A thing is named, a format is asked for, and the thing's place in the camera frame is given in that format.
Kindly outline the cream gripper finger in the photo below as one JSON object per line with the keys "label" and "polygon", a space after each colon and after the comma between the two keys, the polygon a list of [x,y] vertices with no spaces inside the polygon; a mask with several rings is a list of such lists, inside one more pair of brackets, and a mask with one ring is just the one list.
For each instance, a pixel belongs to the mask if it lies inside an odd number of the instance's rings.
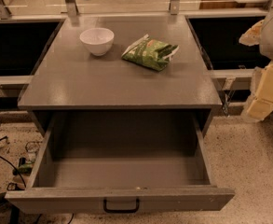
{"label": "cream gripper finger", "polygon": [[273,111],[273,104],[259,99],[252,99],[247,107],[247,115],[250,118],[263,120]]}

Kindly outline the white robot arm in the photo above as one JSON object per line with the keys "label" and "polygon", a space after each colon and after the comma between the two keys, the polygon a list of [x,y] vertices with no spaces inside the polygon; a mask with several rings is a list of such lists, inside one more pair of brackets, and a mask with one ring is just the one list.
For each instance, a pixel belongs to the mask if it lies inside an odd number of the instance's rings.
{"label": "white robot arm", "polygon": [[245,46],[258,45],[260,53],[270,62],[265,68],[256,68],[242,117],[250,122],[264,120],[273,111],[273,3],[266,17],[249,28],[239,39]]}

